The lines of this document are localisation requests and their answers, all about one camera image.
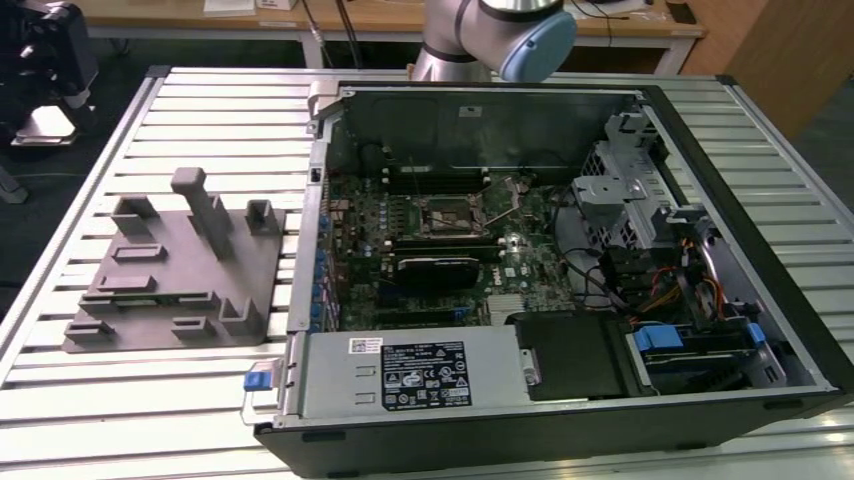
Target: white table leg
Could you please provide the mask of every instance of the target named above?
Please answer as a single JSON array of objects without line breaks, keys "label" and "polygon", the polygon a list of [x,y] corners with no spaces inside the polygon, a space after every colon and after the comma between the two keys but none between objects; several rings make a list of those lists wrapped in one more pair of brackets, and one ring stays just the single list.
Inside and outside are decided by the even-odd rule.
[{"label": "white table leg", "polygon": [[323,68],[323,51],[321,44],[310,31],[299,32],[299,41],[303,44],[303,56],[306,57],[306,68]]},{"label": "white table leg", "polygon": [[693,38],[674,38],[670,43],[670,48],[662,55],[662,60],[656,67],[656,75],[678,75],[682,70],[682,65],[692,53],[692,47],[694,47]]}]

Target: blue latch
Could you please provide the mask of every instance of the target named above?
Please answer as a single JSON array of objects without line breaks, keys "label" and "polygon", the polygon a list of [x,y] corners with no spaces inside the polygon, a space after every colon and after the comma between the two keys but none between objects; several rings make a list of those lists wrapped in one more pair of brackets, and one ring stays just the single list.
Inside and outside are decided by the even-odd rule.
[{"label": "blue latch", "polygon": [[762,331],[762,327],[758,323],[748,324],[748,331],[750,332],[750,338],[753,338],[753,343],[760,346],[765,343],[765,332]]},{"label": "blue latch", "polygon": [[273,372],[247,372],[243,377],[243,390],[246,392],[273,390]]},{"label": "blue latch", "polygon": [[645,352],[658,348],[681,348],[682,337],[673,325],[653,325],[634,333],[638,350]]}]

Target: black cable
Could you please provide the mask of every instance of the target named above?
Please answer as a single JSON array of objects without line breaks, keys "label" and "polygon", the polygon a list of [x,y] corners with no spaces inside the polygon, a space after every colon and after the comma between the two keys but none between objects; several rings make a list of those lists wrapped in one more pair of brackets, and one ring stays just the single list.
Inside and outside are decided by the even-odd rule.
[{"label": "black cable", "polygon": [[546,231],[552,230],[552,232],[554,233],[554,237],[556,237],[556,245],[558,245],[558,229],[557,229],[557,225],[558,225],[558,212],[561,212],[561,208],[564,208],[564,200],[566,199],[566,196],[570,194],[570,190],[573,189],[573,184],[570,183],[564,191],[561,192],[561,196],[558,197],[558,205],[556,205],[556,211],[552,214],[552,221],[549,222],[549,225],[546,227]]},{"label": "black cable", "polygon": [[311,14],[311,8],[309,7],[309,0],[303,0],[303,7],[306,7],[306,16],[309,16],[309,24],[311,26],[311,34],[318,39],[318,43],[321,44],[321,51],[323,52],[323,58],[326,59],[326,64],[330,68],[335,68],[333,64],[333,57],[330,56],[330,51],[326,49],[326,41],[323,40],[323,33],[321,32],[321,26],[315,21],[315,16]]},{"label": "black cable", "polygon": [[593,15],[590,13],[588,13],[585,10],[582,10],[582,7],[578,5],[578,3],[576,2],[576,0],[570,0],[573,2],[573,5],[576,5],[576,8],[578,9],[580,12],[582,12],[585,15],[588,15],[590,18],[605,18],[605,25],[609,29],[609,48],[612,48],[612,45],[614,44],[614,32],[612,31],[612,20],[629,20],[629,17],[613,17],[610,16],[605,10],[602,10],[602,8],[600,7],[600,5],[597,5],[596,3],[592,3],[592,5],[594,6],[594,8],[597,10],[600,10],[600,13],[602,13],[602,15]]},{"label": "black cable", "polygon": [[588,272],[585,273],[585,293],[582,294],[585,295],[585,298],[594,296],[590,293],[590,279],[593,278],[592,275],[594,270],[602,270],[602,267],[600,265],[594,265],[588,269]]},{"label": "black cable", "polygon": [[347,7],[345,6],[345,2],[342,0],[335,0],[335,6],[338,7],[338,13],[342,17],[342,23],[345,24],[345,30],[347,32],[353,60],[357,64],[357,69],[362,70],[365,68],[365,65],[362,63],[362,52],[359,51],[359,39],[357,38],[357,31],[353,28],[353,23],[350,22]]},{"label": "black cable", "polygon": [[573,247],[566,252],[564,252],[562,256],[568,256],[573,252],[585,252],[592,257],[600,258],[602,256],[602,252],[592,247]]},{"label": "black cable", "polygon": [[570,269],[578,273],[585,280],[590,280],[590,283],[593,283],[597,288],[600,290],[602,290],[602,293],[605,295],[608,295],[609,299],[612,300],[612,303],[614,303],[614,306],[620,309],[624,310],[629,313],[636,313],[634,309],[630,307],[630,305],[626,303],[626,300],[624,300],[624,298],[617,294],[617,292],[614,292],[600,280],[597,280],[596,278],[593,278],[593,275],[589,275],[588,272],[585,272],[585,270],[582,270],[573,262],[570,262],[566,258],[564,259],[564,261],[566,262],[568,267],[570,267]]}]

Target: motherboard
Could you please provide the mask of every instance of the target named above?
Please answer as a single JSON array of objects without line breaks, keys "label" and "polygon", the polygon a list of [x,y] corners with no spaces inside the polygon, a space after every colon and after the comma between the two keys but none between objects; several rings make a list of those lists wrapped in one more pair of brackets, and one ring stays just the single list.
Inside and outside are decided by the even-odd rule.
[{"label": "motherboard", "polygon": [[550,232],[558,188],[475,177],[330,179],[338,330],[499,325],[578,303]]}]

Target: metal bracket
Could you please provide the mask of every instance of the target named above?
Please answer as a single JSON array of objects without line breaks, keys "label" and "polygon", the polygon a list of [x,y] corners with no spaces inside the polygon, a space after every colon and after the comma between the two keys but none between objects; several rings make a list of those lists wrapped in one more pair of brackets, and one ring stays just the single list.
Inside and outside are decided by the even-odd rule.
[{"label": "metal bracket", "polygon": [[243,406],[241,407],[241,419],[249,426],[271,421],[271,415],[259,415],[255,412],[255,393],[277,390],[282,384],[285,375],[285,358],[255,362],[246,373],[243,383]]},{"label": "metal bracket", "polygon": [[317,80],[309,87],[309,114],[317,120],[321,111],[339,98],[338,80]]},{"label": "metal bracket", "polygon": [[680,208],[660,208],[653,214],[650,219],[653,222],[653,228],[656,230],[657,242],[674,241],[673,226],[684,225],[689,226],[701,221],[708,216],[706,209],[702,205],[692,205],[690,207]]},{"label": "metal bracket", "polygon": [[656,126],[644,112],[613,115],[605,124],[605,133],[612,146],[618,149],[649,147],[649,140],[658,135]]},{"label": "metal bracket", "polygon": [[646,198],[642,189],[629,188],[620,177],[585,176],[573,180],[573,193],[588,221],[612,228],[632,200]]}]

